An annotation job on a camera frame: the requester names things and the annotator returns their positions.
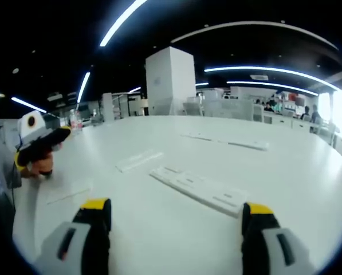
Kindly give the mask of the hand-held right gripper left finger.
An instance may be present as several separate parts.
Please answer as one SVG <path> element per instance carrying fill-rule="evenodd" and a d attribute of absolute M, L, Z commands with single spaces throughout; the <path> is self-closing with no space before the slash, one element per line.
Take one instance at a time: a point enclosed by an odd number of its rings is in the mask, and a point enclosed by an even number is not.
<path fill-rule="evenodd" d="M 70 222 L 43 241 L 34 266 L 38 274 L 109 274 L 112 206 L 109 198 L 91 199 Z"/>

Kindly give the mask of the person's left hand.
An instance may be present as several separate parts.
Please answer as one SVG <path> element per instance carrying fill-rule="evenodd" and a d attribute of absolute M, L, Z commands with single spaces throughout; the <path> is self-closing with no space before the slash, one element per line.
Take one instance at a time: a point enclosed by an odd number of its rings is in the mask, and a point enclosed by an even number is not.
<path fill-rule="evenodd" d="M 40 175 L 50 175 L 53 170 L 52 149 L 41 151 L 31 163 L 20 171 L 22 178 L 37 178 Z"/>

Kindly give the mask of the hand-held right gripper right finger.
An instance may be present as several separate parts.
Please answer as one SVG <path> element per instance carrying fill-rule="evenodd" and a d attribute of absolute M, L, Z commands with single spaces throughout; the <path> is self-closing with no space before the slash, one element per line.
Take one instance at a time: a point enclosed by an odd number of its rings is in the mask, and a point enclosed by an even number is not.
<path fill-rule="evenodd" d="M 242 209 L 243 274 L 314 274 L 309 252 L 265 205 L 246 202 Z"/>

